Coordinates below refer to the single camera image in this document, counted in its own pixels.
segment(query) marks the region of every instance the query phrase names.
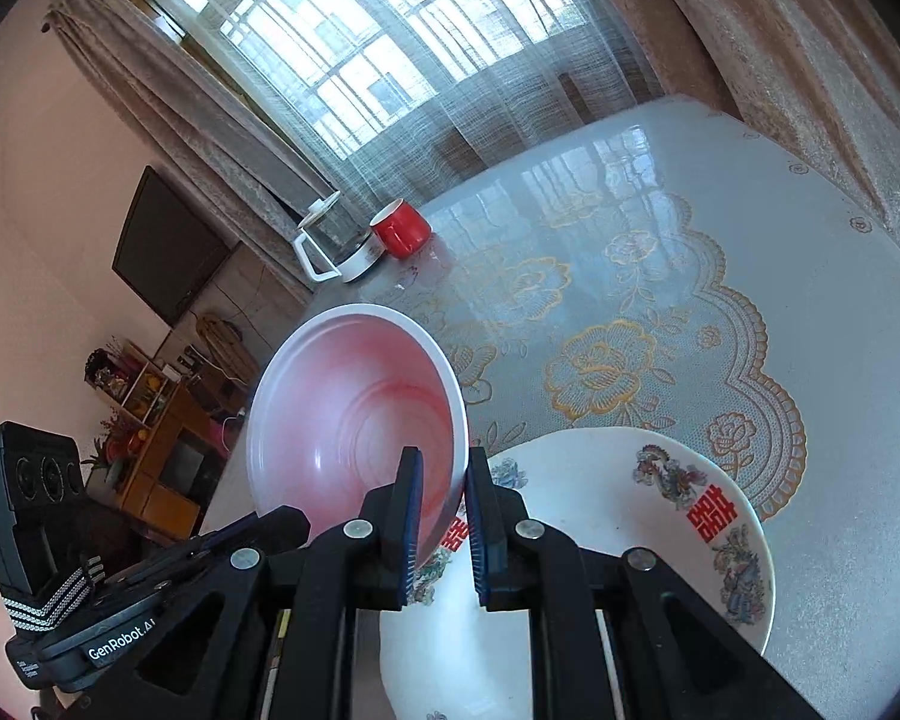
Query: beige curtain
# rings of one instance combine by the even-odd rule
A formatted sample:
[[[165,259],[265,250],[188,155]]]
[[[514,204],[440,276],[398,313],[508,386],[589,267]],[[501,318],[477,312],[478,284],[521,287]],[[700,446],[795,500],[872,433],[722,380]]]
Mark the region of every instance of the beige curtain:
[[[319,176],[128,0],[52,0],[47,20],[114,111],[307,304],[285,206],[327,191]]]
[[[900,244],[900,49],[866,0],[615,1],[667,92],[733,113],[726,88]]]

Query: teapot lid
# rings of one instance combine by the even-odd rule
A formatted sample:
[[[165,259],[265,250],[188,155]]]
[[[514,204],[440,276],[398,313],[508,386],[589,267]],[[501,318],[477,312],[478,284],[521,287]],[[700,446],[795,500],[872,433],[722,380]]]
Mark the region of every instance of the teapot lid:
[[[324,199],[318,197],[307,208],[307,215],[300,220],[300,224],[296,225],[296,229],[303,230],[319,221],[330,210],[331,206],[340,199],[340,192],[335,191],[331,196]]]

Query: sheer curtain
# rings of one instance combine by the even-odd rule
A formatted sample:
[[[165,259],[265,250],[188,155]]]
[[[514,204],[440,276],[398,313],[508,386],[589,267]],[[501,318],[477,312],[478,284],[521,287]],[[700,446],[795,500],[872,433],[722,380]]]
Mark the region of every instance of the sheer curtain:
[[[359,221],[661,94],[609,0],[155,3]]]

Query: screw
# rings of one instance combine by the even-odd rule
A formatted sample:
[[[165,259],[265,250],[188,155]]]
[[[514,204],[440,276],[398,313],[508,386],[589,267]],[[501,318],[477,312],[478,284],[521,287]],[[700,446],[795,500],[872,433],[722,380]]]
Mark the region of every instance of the screw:
[[[626,555],[626,562],[637,571],[649,571],[656,565],[656,555],[649,549],[637,547]]]
[[[546,530],[543,523],[537,522],[535,519],[521,519],[515,529],[516,535],[523,536],[523,538],[540,538]]]
[[[230,565],[238,571],[245,571],[260,562],[260,553],[251,547],[242,547],[230,556]]]
[[[365,519],[351,519],[343,526],[343,536],[350,538],[366,538],[373,533],[373,523]]]

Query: teapot handle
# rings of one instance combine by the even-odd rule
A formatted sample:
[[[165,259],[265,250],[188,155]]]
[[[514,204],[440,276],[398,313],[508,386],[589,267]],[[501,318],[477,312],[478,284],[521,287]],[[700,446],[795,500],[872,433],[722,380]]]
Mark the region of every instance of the teapot handle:
[[[312,245],[314,252],[317,253],[317,259],[320,261],[320,264],[326,266],[327,270],[322,274],[318,274],[317,271],[314,270],[313,263],[310,262],[310,258],[307,256],[307,252],[303,248],[305,242],[309,242],[310,245]],[[306,230],[301,232],[298,236],[296,236],[296,238],[293,239],[293,251],[296,252],[296,256],[300,261],[300,265],[303,266],[303,269],[306,272],[307,276],[309,276],[309,278],[313,281],[327,281],[329,279],[336,278],[337,276],[342,275],[340,273],[340,269],[337,268],[337,266],[330,261],[330,258],[323,253],[323,250],[317,245],[317,242],[310,237],[310,233],[308,233]]]

